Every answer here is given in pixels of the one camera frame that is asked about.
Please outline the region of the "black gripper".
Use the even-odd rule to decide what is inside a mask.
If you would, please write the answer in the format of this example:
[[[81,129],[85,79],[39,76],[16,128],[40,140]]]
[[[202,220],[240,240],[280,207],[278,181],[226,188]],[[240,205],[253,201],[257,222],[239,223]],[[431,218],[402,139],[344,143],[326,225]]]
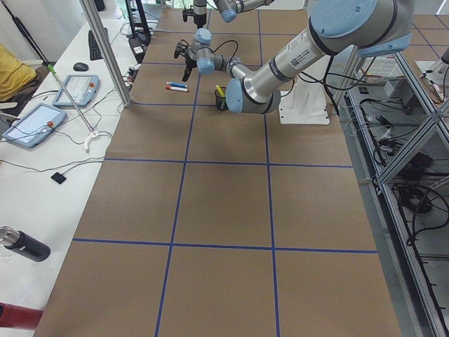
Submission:
[[[198,28],[203,28],[206,26],[206,21],[207,21],[206,6],[194,5],[194,23],[198,26]]]
[[[189,80],[192,69],[197,67],[195,53],[190,48],[188,48],[185,52],[185,64],[186,67],[182,76],[183,82],[187,82]]]

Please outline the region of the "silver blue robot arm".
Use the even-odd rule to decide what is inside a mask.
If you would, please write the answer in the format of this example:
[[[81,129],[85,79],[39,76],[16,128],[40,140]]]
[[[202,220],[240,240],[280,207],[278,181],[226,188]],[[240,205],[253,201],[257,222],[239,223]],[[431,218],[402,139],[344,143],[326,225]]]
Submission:
[[[238,14],[245,13],[261,6],[269,6],[272,0],[214,0],[213,2],[221,18],[230,23]],[[183,21],[193,17],[194,24],[198,28],[205,27],[207,22],[207,1],[193,1],[193,5],[182,11]]]
[[[279,107],[280,87],[325,55],[335,56],[349,46],[356,46],[360,57],[407,49],[414,7],[414,1],[317,1],[307,28],[256,71],[235,56],[214,53],[212,34],[205,28],[197,29],[189,45],[178,43],[174,56],[185,58],[184,81],[194,68],[201,74],[229,74],[225,99],[230,111],[266,114]]]

